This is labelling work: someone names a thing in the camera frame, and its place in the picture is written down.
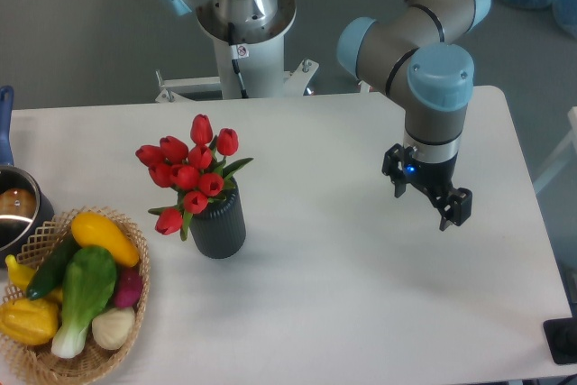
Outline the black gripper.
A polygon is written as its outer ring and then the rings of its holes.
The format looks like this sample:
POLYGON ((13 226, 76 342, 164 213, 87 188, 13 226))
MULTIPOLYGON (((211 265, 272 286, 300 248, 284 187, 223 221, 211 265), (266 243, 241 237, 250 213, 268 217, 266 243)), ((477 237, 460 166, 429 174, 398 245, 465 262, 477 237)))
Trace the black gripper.
POLYGON ((461 226, 472 214, 473 194, 467 188, 453 187, 457 155, 450 160, 429 163, 414 158, 416 152, 396 143, 383 158, 381 172, 394 186, 394 197, 401 197, 407 183, 426 195, 438 210, 441 220, 439 229, 461 226))

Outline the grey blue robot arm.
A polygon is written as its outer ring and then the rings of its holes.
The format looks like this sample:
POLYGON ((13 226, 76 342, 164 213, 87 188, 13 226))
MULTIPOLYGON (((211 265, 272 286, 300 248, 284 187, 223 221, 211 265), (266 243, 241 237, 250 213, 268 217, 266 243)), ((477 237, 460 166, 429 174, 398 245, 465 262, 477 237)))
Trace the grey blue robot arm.
MULTIPOLYGON (((225 99, 284 96, 284 37, 295 0, 168 0, 194 13, 214 44, 225 99)), ((384 156, 382 171, 397 195, 412 186, 428 197, 441 226, 471 215, 472 193, 452 182, 474 64, 456 40, 484 19, 491 0, 404 0, 407 9, 383 24, 361 17, 339 37, 337 58, 351 75, 405 112, 403 142, 384 156)))

